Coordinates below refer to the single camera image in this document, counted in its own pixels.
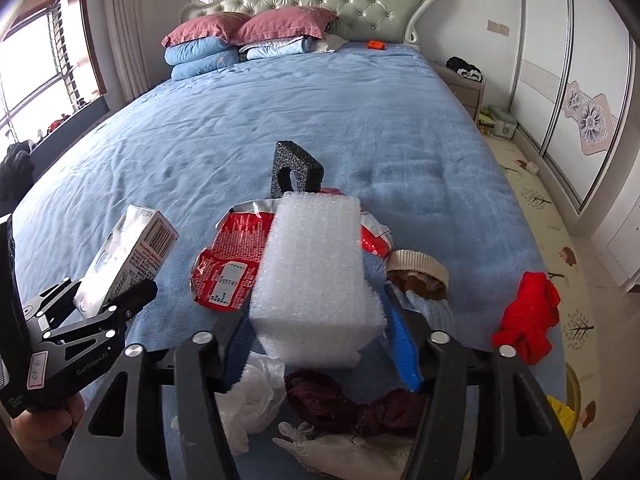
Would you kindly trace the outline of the left hand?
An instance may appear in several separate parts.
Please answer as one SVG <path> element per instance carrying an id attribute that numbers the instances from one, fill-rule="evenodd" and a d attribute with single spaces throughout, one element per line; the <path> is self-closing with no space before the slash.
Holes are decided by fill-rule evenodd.
<path id="1" fill-rule="evenodd" d="M 11 420 L 11 431 L 32 466 L 45 474 L 57 474 L 64 452 L 54 446 L 52 441 L 67 430 L 75 430 L 84 414 L 84 399 L 80 393 L 76 393 L 57 410 L 35 413 L 24 411 Z"/>

